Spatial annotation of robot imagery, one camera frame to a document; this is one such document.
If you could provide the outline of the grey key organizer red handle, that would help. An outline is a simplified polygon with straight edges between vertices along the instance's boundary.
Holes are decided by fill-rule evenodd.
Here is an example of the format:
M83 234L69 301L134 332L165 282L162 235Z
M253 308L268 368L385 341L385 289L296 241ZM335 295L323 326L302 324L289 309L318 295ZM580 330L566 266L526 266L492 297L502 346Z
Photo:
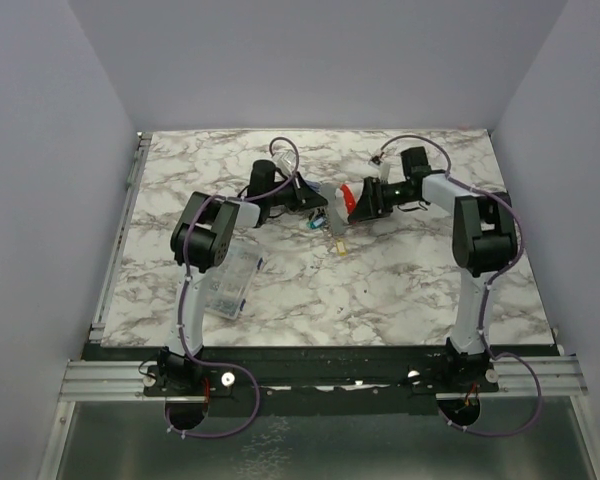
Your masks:
M359 192L345 183L324 183L319 194L327 200L325 213L331 233L335 237L342 236L349 225L348 216L357 205Z

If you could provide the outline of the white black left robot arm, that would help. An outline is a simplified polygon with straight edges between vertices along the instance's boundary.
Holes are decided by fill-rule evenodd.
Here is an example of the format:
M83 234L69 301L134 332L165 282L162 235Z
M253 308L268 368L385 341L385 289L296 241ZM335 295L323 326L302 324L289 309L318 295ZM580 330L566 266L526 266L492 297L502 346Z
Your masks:
M213 275L225 262L234 229L262 226L275 207L298 213L327 205L328 200L299 173L285 173L276 162L266 159L253 163L244 199L222 199L201 192L191 195L170 240L183 276L170 338L157 356L157 385L182 395L202 385L203 366L198 356L203 349L206 297Z

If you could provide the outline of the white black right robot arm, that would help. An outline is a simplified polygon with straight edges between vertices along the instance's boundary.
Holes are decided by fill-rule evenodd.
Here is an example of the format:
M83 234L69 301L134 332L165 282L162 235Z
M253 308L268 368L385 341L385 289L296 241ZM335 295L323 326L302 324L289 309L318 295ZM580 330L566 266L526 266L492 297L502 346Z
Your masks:
M425 148L408 148L400 157L403 181L366 177L360 187L343 185L338 193L348 224L385 218L394 209L415 203L435 205L452 216L451 250L460 268L461 287L438 374L447 389L461 391L489 368L496 282L521 257L515 216L507 193L480 193L462 186L430 165Z

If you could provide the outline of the yellow key tag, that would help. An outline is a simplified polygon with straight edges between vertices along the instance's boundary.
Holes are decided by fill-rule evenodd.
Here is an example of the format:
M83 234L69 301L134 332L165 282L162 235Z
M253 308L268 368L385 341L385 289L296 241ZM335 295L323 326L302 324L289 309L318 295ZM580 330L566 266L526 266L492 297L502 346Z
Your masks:
M335 243L336 251L340 256L344 256L347 254L347 249L345 243L342 240L337 240Z

